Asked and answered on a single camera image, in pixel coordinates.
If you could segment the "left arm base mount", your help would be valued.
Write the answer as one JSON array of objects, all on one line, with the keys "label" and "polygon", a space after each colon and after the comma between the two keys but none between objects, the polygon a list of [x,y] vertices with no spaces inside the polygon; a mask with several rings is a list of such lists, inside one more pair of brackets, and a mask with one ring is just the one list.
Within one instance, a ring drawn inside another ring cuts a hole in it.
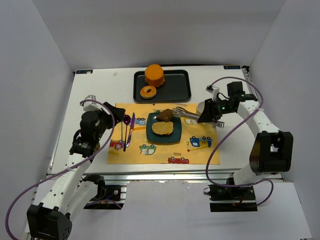
[{"label": "left arm base mount", "polygon": [[79,180],[77,188],[82,183],[92,182],[97,188],[97,194],[89,200],[89,203],[98,201],[95,204],[87,204],[84,209],[90,210],[120,210],[116,203],[122,208],[124,205],[123,186],[119,184],[107,184],[105,178],[98,174],[89,174]]}]

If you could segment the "glazed donut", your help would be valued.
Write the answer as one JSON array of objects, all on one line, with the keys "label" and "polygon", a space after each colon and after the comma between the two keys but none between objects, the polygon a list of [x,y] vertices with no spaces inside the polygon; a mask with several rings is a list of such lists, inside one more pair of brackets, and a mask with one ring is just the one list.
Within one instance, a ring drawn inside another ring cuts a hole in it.
[{"label": "glazed donut", "polygon": [[145,100],[154,98],[156,94],[157,94],[157,89],[153,85],[144,86],[140,90],[140,96]]}]

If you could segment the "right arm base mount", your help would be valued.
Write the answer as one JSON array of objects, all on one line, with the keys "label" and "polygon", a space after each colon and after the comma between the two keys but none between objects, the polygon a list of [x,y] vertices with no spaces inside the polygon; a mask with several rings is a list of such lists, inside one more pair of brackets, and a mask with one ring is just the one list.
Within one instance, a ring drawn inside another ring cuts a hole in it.
[{"label": "right arm base mount", "polygon": [[221,187],[214,184],[204,188],[203,193],[209,196],[212,213],[257,212],[254,188]]}]

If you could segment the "metal tongs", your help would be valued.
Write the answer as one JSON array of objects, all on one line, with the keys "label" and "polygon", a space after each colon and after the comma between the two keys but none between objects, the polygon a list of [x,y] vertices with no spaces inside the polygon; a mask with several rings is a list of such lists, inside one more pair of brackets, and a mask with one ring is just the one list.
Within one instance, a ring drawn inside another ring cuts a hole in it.
[{"label": "metal tongs", "polygon": [[[196,122],[199,120],[200,116],[187,111],[185,108],[183,107],[175,107],[172,109],[172,113],[174,117],[179,117],[179,118],[187,118],[187,119],[191,119],[191,120],[195,120]],[[224,128],[225,123],[222,121],[210,121],[207,124],[213,126],[213,127],[218,127],[218,128]]]}]

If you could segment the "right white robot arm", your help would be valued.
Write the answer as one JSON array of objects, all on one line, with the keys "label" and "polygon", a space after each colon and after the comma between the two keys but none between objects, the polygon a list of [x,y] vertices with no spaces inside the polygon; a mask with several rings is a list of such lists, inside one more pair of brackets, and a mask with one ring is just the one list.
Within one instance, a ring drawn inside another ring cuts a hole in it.
[{"label": "right white robot arm", "polygon": [[244,79],[236,77],[227,84],[228,97],[218,97],[219,88],[212,84],[206,91],[212,97],[205,100],[204,109],[198,123],[218,124],[223,115],[237,113],[242,121],[228,132],[216,145],[217,151],[222,143],[239,127],[247,124],[255,137],[249,155],[249,163],[234,172],[225,188],[247,188],[263,181],[264,177],[288,172],[291,167],[294,137],[289,131],[281,131],[267,117],[262,109],[263,97],[246,93],[243,89]]}]

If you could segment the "bread slice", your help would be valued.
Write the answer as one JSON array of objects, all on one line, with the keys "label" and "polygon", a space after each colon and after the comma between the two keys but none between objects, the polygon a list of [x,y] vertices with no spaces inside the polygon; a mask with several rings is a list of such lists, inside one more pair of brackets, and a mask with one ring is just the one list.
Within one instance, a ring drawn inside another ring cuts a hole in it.
[{"label": "bread slice", "polygon": [[172,121],[159,121],[151,126],[152,132],[157,135],[170,135],[174,131],[174,123]]}]

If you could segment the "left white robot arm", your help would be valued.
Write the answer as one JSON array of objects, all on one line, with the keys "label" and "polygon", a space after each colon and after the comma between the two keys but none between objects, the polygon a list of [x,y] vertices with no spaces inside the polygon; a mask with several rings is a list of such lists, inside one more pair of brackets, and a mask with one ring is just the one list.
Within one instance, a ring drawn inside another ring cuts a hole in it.
[{"label": "left white robot arm", "polygon": [[74,134],[64,169],[55,177],[47,195],[27,210],[30,235],[40,240],[66,240],[73,220],[93,198],[105,192],[104,178],[93,174],[84,177],[96,154],[102,150],[100,140],[106,130],[113,131],[125,116],[125,109],[108,102],[83,100],[84,113]]}]

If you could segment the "brown chocolate pastry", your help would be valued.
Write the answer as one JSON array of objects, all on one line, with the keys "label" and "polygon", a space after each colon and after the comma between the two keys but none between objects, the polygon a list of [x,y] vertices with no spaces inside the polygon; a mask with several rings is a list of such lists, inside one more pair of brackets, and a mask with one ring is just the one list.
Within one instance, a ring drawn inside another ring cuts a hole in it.
[{"label": "brown chocolate pastry", "polygon": [[173,110],[172,109],[165,109],[162,112],[160,112],[157,116],[156,119],[162,122],[171,122],[173,119]]}]

